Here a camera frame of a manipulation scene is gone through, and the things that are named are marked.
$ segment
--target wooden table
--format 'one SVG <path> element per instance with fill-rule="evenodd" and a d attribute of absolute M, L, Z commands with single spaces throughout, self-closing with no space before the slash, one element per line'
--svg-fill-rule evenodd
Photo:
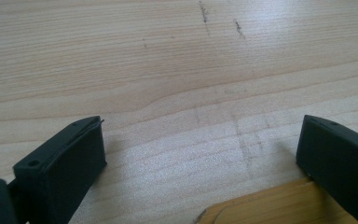
<path fill-rule="evenodd" d="M 0 0 L 0 178 L 105 119 L 72 223 L 192 223 L 297 180 L 305 114 L 358 132 L 358 1 Z"/>

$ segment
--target wooden board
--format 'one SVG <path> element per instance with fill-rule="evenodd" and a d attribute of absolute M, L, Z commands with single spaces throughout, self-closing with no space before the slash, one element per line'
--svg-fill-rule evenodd
<path fill-rule="evenodd" d="M 0 0 L 0 178 L 105 120 L 72 223 L 192 223 L 302 178 L 305 114 L 358 132 L 358 1 Z"/>
<path fill-rule="evenodd" d="M 358 223 L 308 178 L 207 208 L 198 224 Z"/>

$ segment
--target wooden object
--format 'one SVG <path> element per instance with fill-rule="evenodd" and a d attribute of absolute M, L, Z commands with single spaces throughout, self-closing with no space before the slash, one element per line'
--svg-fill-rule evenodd
<path fill-rule="evenodd" d="M 358 223 L 308 178 L 207 208 L 198 224 Z"/>
<path fill-rule="evenodd" d="M 0 0 L 0 177 L 105 120 L 72 223 L 192 223 L 304 177 L 304 114 L 358 132 L 358 1 Z"/>

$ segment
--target wood grain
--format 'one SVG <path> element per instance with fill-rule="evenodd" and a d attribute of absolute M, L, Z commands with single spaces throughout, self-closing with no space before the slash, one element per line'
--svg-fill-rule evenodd
<path fill-rule="evenodd" d="M 0 177 L 105 119 L 73 223 L 191 223 L 299 179 L 305 114 L 358 132 L 358 1 L 0 0 Z"/>
<path fill-rule="evenodd" d="M 308 178 L 207 208 L 198 224 L 358 223 Z"/>

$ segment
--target light wood surface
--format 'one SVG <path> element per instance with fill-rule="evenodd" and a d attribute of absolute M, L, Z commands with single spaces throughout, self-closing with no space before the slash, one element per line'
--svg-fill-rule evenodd
<path fill-rule="evenodd" d="M 354 217 L 308 178 L 261 190 L 207 208 L 198 224 L 355 224 Z"/>
<path fill-rule="evenodd" d="M 0 0 L 0 177 L 105 119 L 72 223 L 192 223 L 299 179 L 305 114 L 358 132 L 358 1 Z"/>

